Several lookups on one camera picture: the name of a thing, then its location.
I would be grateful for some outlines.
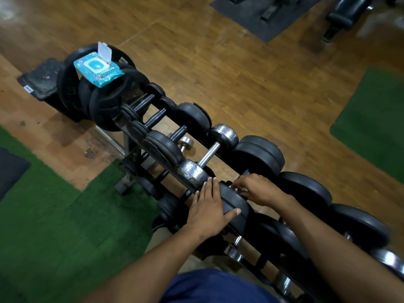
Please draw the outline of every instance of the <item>right hand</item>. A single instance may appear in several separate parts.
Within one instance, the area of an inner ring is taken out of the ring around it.
[[[273,209],[277,208],[280,202],[284,202],[285,198],[289,199],[291,197],[269,179],[255,173],[240,176],[233,182],[231,188],[237,188],[240,195],[255,204]],[[242,188],[246,188],[248,191],[241,192]]]

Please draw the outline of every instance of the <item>blue wet wipes package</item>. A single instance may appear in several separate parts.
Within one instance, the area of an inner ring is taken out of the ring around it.
[[[108,64],[97,52],[92,52],[73,62],[80,73],[95,86],[101,88],[124,75],[118,65]]]

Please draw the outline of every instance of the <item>black mat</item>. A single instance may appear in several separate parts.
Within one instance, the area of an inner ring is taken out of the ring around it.
[[[229,0],[215,0],[210,6],[245,27],[259,39],[268,42],[321,0],[301,0],[298,4],[284,5],[274,18],[266,23],[260,17],[272,1],[244,0],[234,5]]]
[[[31,166],[27,160],[0,147],[0,201]]]

